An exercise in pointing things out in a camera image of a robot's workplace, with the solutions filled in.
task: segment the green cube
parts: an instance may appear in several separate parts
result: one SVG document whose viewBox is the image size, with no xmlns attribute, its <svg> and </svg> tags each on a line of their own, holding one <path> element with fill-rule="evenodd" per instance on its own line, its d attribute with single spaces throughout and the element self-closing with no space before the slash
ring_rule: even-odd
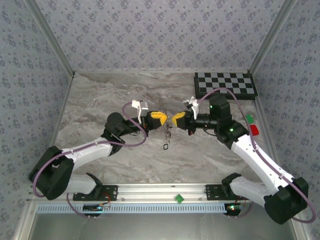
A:
<svg viewBox="0 0 320 240">
<path fill-rule="evenodd" d="M 252 118 L 251 115 L 247 115 L 245 117 L 246 117 L 246 120 L 248 121 L 249 124 L 253 124 L 254 123 L 254 119 Z"/>
<path fill-rule="evenodd" d="M 178 194 L 174 199 L 178 202 L 178 204 L 185 200 L 180 194 Z"/>
</svg>

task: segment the white plastic part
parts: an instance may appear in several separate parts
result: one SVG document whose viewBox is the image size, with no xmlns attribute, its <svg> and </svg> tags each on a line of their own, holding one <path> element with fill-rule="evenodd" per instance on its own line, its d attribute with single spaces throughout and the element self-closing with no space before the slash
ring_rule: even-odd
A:
<svg viewBox="0 0 320 240">
<path fill-rule="evenodd" d="M 282 176 L 285 176 L 291 182 L 294 178 L 291 174 L 283 170 L 278 166 L 258 145 L 257 148 L 262 156 L 275 168 Z M 288 185 L 286 181 L 280 178 L 271 168 L 265 164 L 261 158 L 255 152 L 251 138 L 249 135 L 243 135 L 239 137 L 237 142 L 234 142 L 231 146 L 231 150 L 239 155 L 246 163 L 253 169 L 253 171 L 260 177 L 271 195 L 274 195 L 279 191 L 278 187 L 283 188 Z"/>
<path fill-rule="evenodd" d="M 66 188 L 64 193 L 89 194 L 95 187 L 96 182 L 87 174 L 72 174 L 68 183 L 68 187 Z"/>
<path fill-rule="evenodd" d="M 139 123 L 141 124 L 142 123 L 141 117 L 145 117 L 149 109 L 147 102 L 132 100 L 131 107 L 137 109 L 138 120 L 139 120 Z"/>
<path fill-rule="evenodd" d="M 191 109 L 193 111 L 193 118 L 194 120 L 196 120 L 199 113 L 198 100 L 194 96 L 192 96 L 190 100 L 186 100 L 183 103 L 187 105 L 190 105 L 190 104 L 192 105 Z"/>
<path fill-rule="evenodd" d="M 68 152 L 68 151 L 73 152 L 75 149 L 78 149 L 83 146 L 95 143 L 95 145 L 93 145 L 91 147 L 88 147 L 88 148 L 83 149 L 78 152 L 73 152 L 73 153 L 65 155 L 68 159 L 73 160 L 73 162 L 74 162 L 73 171 L 76 170 L 77 168 L 81 167 L 84 164 L 90 163 L 93 160 L 107 157 L 110 155 L 111 150 L 112 150 L 112 146 L 109 143 L 97 145 L 97 143 L 101 142 L 101 141 L 106 141 L 106 139 L 103 137 L 98 137 L 96 140 L 88 142 L 86 144 L 76 146 L 73 148 L 62 149 L 63 153 Z"/>
<path fill-rule="evenodd" d="M 230 183 L 232 192 L 237 196 L 245 197 L 262 207 L 265 207 L 264 196 L 270 195 L 265 185 L 249 181 L 243 176 L 239 176 Z"/>
</svg>

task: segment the green block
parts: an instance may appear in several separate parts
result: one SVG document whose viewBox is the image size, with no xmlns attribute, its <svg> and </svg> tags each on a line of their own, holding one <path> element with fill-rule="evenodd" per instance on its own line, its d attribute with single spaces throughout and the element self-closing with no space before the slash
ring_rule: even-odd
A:
<svg viewBox="0 0 320 240">
<path fill-rule="evenodd" d="M 245 117 L 246 117 L 246 120 L 248 121 L 249 124 L 253 124 L 254 123 L 254 119 L 252 118 L 251 115 L 247 115 Z"/>
<path fill-rule="evenodd" d="M 178 204 L 182 203 L 185 199 L 179 194 L 174 198 Z"/>
</svg>

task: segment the checkerboard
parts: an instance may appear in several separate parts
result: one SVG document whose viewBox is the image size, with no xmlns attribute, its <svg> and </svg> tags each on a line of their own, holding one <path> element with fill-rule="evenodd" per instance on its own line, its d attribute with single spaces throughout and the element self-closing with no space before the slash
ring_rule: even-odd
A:
<svg viewBox="0 0 320 240">
<path fill-rule="evenodd" d="M 254 100 L 258 95 L 250 73 L 196 72 L 194 87 L 197 99 L 216 88 L 227 88 L 240 100 Z M 227 99 L 233 99 L 226 90 L 219 90 L 214 94 L 225 95 Z"/>
</svg>

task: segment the metal bracket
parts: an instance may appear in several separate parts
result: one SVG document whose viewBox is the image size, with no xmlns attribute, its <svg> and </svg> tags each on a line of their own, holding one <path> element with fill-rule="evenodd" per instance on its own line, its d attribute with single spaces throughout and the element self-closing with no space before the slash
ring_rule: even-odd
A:
<svg viewBox="0 0 320 240">
<path fill-rule="evenodd" d="M 92 202 L 105 202 L 108 201 L 110 196 L 110 201 L 116 201 L 118 196 L 118 186 L 117 185 L 103 185 L 101 193 L 97 198 L 94 198 L 91 194 L 75 193 L 73 194 L 73 201 L 92 201 Z"/>
<path fill-rule="evenodd" d="M 215 200 L 237 200 L 238 196 L 227 196 L 224 191 L 222 190 L 221 184 L 208 184 L 205 185 L 206 199 L 208 201 L 215 201 Z"/>
</svg>

